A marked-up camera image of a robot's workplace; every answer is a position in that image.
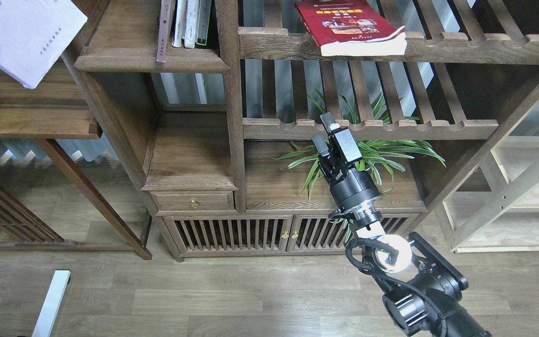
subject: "spider plant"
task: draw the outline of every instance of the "spider plant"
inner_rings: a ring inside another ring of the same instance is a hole
[[[327,113],[325,107],[325,97],[319,90],[316,89],[315,91],[321,102],[324,104],[318,103],[309,95],[308,98],[313,102],[314,105],[316,105],[320,113]],[[340,95],[340,97],[344,100],[344,103],[348,109],[349,122],[351,124],[361,123],[357,104],[350,104],[348,99],[343,95]],[[391,123],[386,101],[382,93],[380,93],[371,103],[371,109],[374,119],[379,119],[385,124]],[[445,165],[444,159],[438,155],[434,149],[432,149],[432,145],[425,140],[357,140],[357,145],[363,156],[362,160],[355,163],[357,170],[365,171],[370,169],[370,176],[372,179],[374,179],[377,185],[382,185],[382,179],[380,171],[378,171],[378,166],[384,167],[384,169],[390,174],[392,188],[389,190],[381,190],[380,192],[390,192],[392,189],[394,189],[395,170],[400,172],[404,172],[406,170],[403,165],[392,160],[392,158],[414,159],[413,155],[427,155],[436,158],[439,160],[439,162]],[[312,166],[301,189],[301,193],[303,193],[305,189],[308,189],[308,197],[309,200],[311,200],[313,187],[315,186],[317,179],[319,179],[319,177],[323,177],[323,173],[321,170],[319,170],[319,160],[317,159],[315,146],[307,145],[305,147],[300,147],[293,141],[291,141],[291,146],[293,147],[294,151],[273,159],[285,160],[299,157],[289,164],[289,169],[292,169],[293,167],[304,162],[312,162]]]

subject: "slatted cabinet door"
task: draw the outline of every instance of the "slatted cabinet door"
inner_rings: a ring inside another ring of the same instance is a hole
[[[417,213],[383,214],[381,224],[387,234],[406,235],[408,226]],[[326,215],[295,215],[287,252],[342,252],[348,242],[347,230],[342,223],[329,221]]]
[[[285,252],[292,216],[166,217],[165,220],[184,257],[251,256]]]

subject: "drawer handle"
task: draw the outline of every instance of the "drawer handle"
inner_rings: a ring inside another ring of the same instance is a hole
[[[190,199],[190,208],[192,209],[199,208],[199,201],[197,201],[197,199],[195,198]]]

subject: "black object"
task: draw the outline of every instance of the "black object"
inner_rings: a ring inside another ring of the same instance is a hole
[[[373,207],[380,196],[368,172],[355,169],[361,152],[350,130],[341,128],[331,114],[321,115],[328,144],[322,136],[313,137],[319,166],[341,216],[357,229],[378,221]],[[384,292],[382,301],[395,325],[407,336],[428,330],[434,337],[491,337],[459,304],[467,279],[419,234],[409,234],[409,243],[423,256],[413,254],[411,261],[419,273],[409,282],[387,275],[374,260],[374,249],[389,253],[396,260],[398,251],[376,239],[357,238],[349,242],[346,256],[361,273],[370,275]],[[362,260],[353,257],[353,248],[362,247]]]
[[[381,218],[373,206],[380,191],[367,172],[355,168],[362,156],[350,130],[341,128],[331,113],[321,115],[321,123],[328,133],[328,144],[321,135],[313,137],[312,141],[338,211],[358,228],[369,226]]]

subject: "black robot arm segment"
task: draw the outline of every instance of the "black robot arm segment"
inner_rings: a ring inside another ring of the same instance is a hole
[[[381,214],[373,206],[380,192],[370,174],[355,167],[362,155],[350,130],[341,128],[329,113],[321,115],[321,122],[328,142],[322,136],[313,137],[319,167],[337,212],[353,223],[351,230],[358,236],[347,245],[346,256],[380,286],[383,304],[395,325],[407,336],[420,330],[428,330],[434,337],[491,336],[459,304],[468,282],[451,263],[417,233],[409,234],[408,240],[385,234]],[[353,257],[356,247],[362,248],[361,261]],[[418,270],[412,280],[403,282],[391,276],[411,262]]]

